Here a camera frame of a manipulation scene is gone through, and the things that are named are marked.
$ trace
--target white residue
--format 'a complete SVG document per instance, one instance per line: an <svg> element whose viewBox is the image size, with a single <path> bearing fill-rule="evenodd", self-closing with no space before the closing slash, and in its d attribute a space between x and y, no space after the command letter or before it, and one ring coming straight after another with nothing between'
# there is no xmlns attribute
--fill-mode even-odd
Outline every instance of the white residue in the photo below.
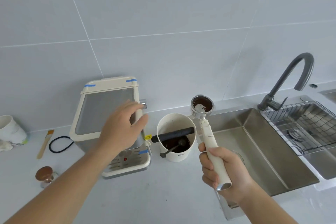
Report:
<svg viewBox="0 0 336 224"><path fill-rule="evenodd" d="M205 112L205 106L202 105L202 104L197 104L195 106L195 110L198 111L198 112Z"/></svg>

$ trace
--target dish rack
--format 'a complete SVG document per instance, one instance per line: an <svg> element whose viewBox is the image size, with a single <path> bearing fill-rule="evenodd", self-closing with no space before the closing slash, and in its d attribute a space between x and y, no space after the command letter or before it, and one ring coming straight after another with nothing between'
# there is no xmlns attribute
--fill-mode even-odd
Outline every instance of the dish rack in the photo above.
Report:
<svg viewBox="0 0 336 224"><path fill-rule="evenodd" d="M317 101L268 109L260 114L272 125L297 155L336 146L336 115Z"/></svg>

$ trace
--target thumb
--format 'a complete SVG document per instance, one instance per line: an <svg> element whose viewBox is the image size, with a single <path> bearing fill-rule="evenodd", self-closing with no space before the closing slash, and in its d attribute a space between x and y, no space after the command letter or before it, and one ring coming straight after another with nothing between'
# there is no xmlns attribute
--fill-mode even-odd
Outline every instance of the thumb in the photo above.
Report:
<svg viewBox="0 0 336 224"><path fill-rule="evenodd" d="M143 128L146 126L148 122L148 114L145 114L143 116L141 116L141 118L132 125L133 130L135 130L135 132L137 134L139 134L141 132L141 130L143 130Z"/></svg>
<svg viewBox="0 0 336 224"><path fill-rule="evenodd" d="M236 155L232 151L224 147L209 148L207 150L215 157L220 157L226 162L230 162L236 157Z"/></svg>

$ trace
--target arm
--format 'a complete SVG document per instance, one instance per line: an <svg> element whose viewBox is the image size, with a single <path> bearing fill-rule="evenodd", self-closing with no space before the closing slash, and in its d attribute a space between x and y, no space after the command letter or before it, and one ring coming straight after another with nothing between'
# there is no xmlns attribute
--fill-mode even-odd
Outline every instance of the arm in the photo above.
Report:
<svg viewBox="0 0 336 224"><path fill-rule="evenodd" d="M4 224L72 223L102 171L136 141L147 123L147 115L134 125L129 122L140 108L136 102L120 106L106 121L97 145Z"/></svg>
<svg viewBox="0 0 336 224"><path fill-rule="evenodd" d="M199 145L205 151L204 143ZM253 224L297 224L249 175L240 158L228 149L208 149L214 156L223 159L232 186L219 192L226 200L236 202ZM203 181L212 188L218 185L219 177L205 152L199 160L202 164Z"/></svg>

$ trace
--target wall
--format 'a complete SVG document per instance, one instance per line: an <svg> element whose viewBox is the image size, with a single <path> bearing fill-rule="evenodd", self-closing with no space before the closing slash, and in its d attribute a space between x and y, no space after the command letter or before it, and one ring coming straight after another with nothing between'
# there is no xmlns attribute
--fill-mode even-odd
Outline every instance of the wall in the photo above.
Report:
<svg viewBox="0 0 336 224"><path fill-rule="evenodd" d="M336 80L335 0L0 0L0 115L70 125L83 85L135 76L149 111L267 92L302 52ZM292 88L297 68L283 88Z"/></svg>

